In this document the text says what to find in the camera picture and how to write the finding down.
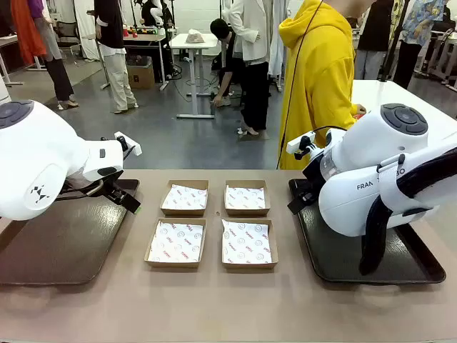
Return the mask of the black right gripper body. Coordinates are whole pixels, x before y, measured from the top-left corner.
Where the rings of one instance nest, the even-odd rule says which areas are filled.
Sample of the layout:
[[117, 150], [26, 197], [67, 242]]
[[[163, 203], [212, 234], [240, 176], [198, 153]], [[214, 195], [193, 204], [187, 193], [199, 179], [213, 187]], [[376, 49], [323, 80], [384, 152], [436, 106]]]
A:
[[315, 202], [322, 188], [321, 168], [320, 166], [307, 166], [303, 170], [303, 175], [307, 181], [303, 200], [305, 202]]

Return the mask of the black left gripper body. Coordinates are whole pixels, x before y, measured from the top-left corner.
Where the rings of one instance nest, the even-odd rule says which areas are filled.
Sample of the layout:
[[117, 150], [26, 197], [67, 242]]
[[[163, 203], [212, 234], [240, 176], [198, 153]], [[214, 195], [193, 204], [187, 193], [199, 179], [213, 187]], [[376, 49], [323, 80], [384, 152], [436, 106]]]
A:
[[126, 192], [113, 179], [101, 179], [93, 190], [93, 197], [106, 197], [111, 202], [121, 205]]

